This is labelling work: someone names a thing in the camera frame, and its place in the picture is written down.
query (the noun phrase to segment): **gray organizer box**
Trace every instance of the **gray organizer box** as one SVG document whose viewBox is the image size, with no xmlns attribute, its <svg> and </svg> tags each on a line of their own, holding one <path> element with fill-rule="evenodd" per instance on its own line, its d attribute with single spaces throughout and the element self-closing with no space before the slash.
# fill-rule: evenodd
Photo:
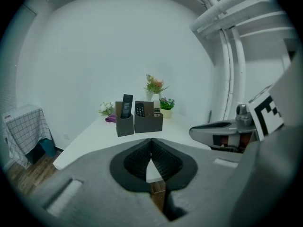
<svg viewBox="0 0 303 227">
<path fill-rule="evenodd" d="M 121 119 L 122 102 L 116 102 L 116 130 L 118 137 L 134 134 L 134 116 Z"/>
<path fill-rule="evenodd" d="M 134 107 L 137 103 L 143 103 L 146 116 L 139 117 L 136 114 L 134 115 L 134 131 L 136 133 L 162 131 L 163 114 L 159 117 L 153 116 L 153 102 L 135 101 Z"/>
</svg>

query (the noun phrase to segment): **small potted plant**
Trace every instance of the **small potted plant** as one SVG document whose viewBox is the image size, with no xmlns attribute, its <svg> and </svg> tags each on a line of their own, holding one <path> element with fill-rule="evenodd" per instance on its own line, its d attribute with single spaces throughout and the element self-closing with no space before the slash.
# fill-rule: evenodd
<svg viewBox="0 0 303 227">
<path fill-rule="evenodd" d="M 150 74 L 146 74 L 147 84 L 144 89 L 146 89 L 148 92 L 153 93 L 151 101 L 158 101 L 159 100 L 159 93 L 167 89 L 168 87 L 163 87 L 164 81 L 155 79 L 154 76 L 151 76 Z"/>
<path fill-rule="evenodd" d="M 160 112 L 163 114 L 163 118 L 170 119 L 171 118 L 171 109 L 175 106 L 175 100 L 169 98 L 166 100 L 166 98 L 160 99 Z"/>
<path fill-rule="evenodd" d="M 110 102 L 108 102 L 100 105 L 100 110 L 98 110 L 98 113 L 110 116 L 114 111 L 115 107 Z"/>
</svg>

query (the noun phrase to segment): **remote control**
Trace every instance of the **remote control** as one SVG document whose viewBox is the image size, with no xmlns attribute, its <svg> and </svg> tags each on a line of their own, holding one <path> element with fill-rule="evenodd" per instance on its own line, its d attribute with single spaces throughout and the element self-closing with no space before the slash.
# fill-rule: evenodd
<svg viewBox="0 0 303 227">
<path fill-rule="evenodd" d="M 153 101 L 153 116 L 159 117 L 160 115 L 160 101 Z"/>
<path fill-rule="evenodd" d="M 136 115 L 138 115 L 139 117 L 145 117 L 145 112 L 144 112 L 144 105 L 143 103 L 137 103 L 135 106 L 135 112 Z"/>
<path fill-rule="evenodd" d="M 121 110 L 121 119 L 127 119 L 131 116 L 132 104 L 133 95 L 124 94 Z"/>
</svg>

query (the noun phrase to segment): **white flower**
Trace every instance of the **white flower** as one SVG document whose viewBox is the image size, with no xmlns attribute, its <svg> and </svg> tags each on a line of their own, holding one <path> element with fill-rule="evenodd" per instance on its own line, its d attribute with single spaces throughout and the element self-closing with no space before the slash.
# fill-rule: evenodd
<svg viewBox="0 0 303 227">
<path fill-rule="evenodd" d="M 106 104 L 106 109 L 110 109 L 112 107 L 112 105 L 110 103 Z"/>
<path fill-rule="evenodd" d="M 106 110 L 106 105 L 105 105 L 105 103 L 101 104 L 100 108 L 101 108 L 101 112 L 105 111 L 105 110 Z"/>
</svg>

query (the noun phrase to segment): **power outlet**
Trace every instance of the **power outlet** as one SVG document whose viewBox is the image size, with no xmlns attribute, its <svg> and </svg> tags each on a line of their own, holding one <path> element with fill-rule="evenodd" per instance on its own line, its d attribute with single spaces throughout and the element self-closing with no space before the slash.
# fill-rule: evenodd
<svg viewBox="0 0 303 227">
<path fill-rule="evenodd" d="M 68 134 L 67 134 L 67 133 L 64 133 L 64 132 L 63 132 L 63 136 L 64 136 L 64 138 L 67 139 L 67 140 L 70 139 L 70 137 L 68 137 Z"/>
</svg>

